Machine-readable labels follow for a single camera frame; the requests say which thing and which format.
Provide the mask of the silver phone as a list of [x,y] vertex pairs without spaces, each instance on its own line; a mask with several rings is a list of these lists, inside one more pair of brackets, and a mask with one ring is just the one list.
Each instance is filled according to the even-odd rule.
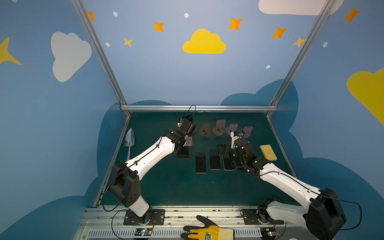
[[177,156],[179,159],[186,159],[189,157],[189,146],[181,147],[178,152]]

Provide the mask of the grey stand of pink phone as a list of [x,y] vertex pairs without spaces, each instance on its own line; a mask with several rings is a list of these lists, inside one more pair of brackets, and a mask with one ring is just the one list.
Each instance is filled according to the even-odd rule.
[[211,134],[211,124],[203,123],[201,128],[201,136],[208,137]]

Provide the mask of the black phone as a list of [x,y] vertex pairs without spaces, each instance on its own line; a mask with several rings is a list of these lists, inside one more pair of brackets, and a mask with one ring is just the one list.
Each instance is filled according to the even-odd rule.
[[210,159],[210,169],[211,170],[220,170],[221,169],[221,159],[220,154],[217,149],[209,150],[209,159]]

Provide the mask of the pink phone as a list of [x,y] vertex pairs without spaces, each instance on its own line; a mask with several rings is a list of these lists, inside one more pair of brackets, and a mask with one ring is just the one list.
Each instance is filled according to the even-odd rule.
[[195,153],[195,170],[197,174],[205,174],[207,172],[206,153]]

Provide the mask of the round wooden phone stand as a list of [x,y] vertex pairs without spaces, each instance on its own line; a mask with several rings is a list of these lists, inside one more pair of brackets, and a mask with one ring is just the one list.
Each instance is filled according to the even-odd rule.
[[213,134],[217,137],[221,137],[226,133],[226,120],[217,120],[216,126],[212,130]]

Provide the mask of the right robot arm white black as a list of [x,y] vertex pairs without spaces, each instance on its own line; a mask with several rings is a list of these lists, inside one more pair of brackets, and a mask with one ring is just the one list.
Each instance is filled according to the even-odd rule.
[[275,165],[276,154],[270,145],[262,145],[256,156],[250,142],[234,140],[230,145],[218,145],[219,155],[235,166],[283,191],[298,205],[266,201],[259,208],[263,218],[289,222],[310,231],[319,240],[332,240],[347,222],[337,194],[308,185]]

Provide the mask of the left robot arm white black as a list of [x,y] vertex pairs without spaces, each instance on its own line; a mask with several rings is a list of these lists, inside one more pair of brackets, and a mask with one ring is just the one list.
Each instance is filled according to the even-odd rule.
[[184,147],[195,128],[193,122],[182,119],[176,129],[164,131],[152,146],[135,158],[114,163],[106,189],[141,222],[147,222],[152,211],[142,197],[141,180],[160,160]]

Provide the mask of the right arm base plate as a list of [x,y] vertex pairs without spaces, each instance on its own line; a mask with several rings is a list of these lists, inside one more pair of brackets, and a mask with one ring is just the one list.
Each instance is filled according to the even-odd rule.
[[242,209],[240,211],[246,225],[278,225],[284,224],[284,221],[273,220],[264,209]]

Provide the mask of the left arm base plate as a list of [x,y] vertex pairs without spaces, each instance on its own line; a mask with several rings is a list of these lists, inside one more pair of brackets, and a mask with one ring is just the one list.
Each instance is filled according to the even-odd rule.
[[164,224],[165,210],[163,209],[149,209],[142,217],[137,216],[132,210],[127,210],[124,226],[149,226],[149,225],[160,225]]

